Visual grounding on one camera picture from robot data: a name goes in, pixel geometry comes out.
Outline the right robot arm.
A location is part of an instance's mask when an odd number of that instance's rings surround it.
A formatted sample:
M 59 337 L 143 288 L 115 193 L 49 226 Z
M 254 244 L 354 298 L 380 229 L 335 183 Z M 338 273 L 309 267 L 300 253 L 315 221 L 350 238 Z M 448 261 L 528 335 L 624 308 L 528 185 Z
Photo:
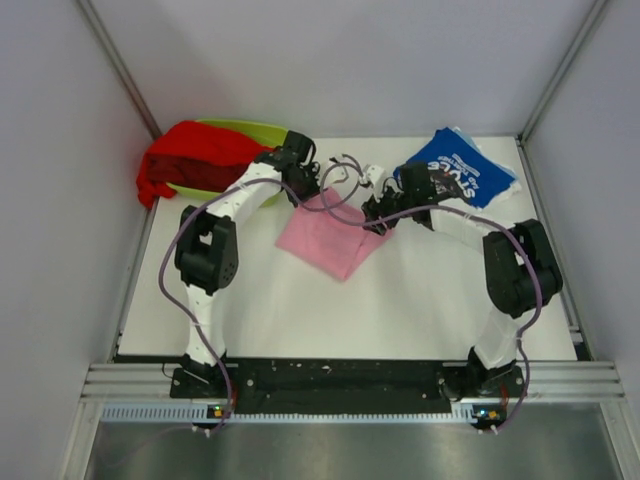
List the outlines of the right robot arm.
M 492 308 L 462 372 L 442 380 L 444 394 L 455 400 L 487 396 L 507 378 L 515 378 L 516 360 L 524 355 L 522 337 L 532 325 L 522 323 L 521 317 L 531 312 L 538 318 L 563 288 L 543 225 L 529 219 L 503 227 L 495 220 L 454 212 L 444 201 L 470 200 L 461 176 L 425 163 L 402 165 L 394 178 L 377 165 L 367 165 L 358 183 L 371 191 L 361 207 L 366 230 L 384 235 L 400 219 L 410 218 L 482 255 Z

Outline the pink t-shirt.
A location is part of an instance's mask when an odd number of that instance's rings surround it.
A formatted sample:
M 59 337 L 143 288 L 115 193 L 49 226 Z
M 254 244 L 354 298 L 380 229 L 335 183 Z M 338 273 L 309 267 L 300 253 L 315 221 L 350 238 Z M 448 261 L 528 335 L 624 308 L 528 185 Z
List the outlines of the pink t-shirt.
M 275 246 L 344 282 L 387 240 L 384 236 L 339 222 L 326 211 L 297 207 Z

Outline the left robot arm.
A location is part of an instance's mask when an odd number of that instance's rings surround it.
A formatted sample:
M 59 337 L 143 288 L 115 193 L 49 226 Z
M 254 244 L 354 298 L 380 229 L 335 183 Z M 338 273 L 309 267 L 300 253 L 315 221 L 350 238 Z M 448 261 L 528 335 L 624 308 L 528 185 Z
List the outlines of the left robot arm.
M 190 206 L 181 216 L 174 265 L 187 293 L 190 334 L 183 369 L 205 396 L 226 387 L 221 357 L 226 352 L 223 326 L 213 321 L 217 292 L 228 287 L 239 269 L 239 229 L 267 200 L 284 191 L 299 206 L 320 192 L 316 145 L 294 131 L 282 145 L 257 155 L 241 177 L 211 203 Z

